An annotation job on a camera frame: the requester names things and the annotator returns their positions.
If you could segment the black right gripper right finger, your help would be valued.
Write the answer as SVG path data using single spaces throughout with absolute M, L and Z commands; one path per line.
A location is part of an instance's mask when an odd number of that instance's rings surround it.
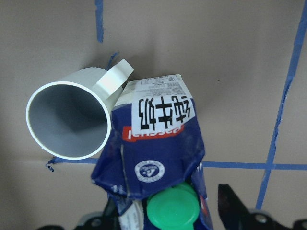
M 250 212 L 230 185 L 219 184 L 218 214 L 226 230 L 243 230 Z

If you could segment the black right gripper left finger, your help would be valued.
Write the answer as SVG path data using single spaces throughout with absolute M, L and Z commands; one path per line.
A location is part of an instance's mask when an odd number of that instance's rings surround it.
M 102 214 L 103 230 L 120 230 L 118 211 L 115 202 L 109 199 Z

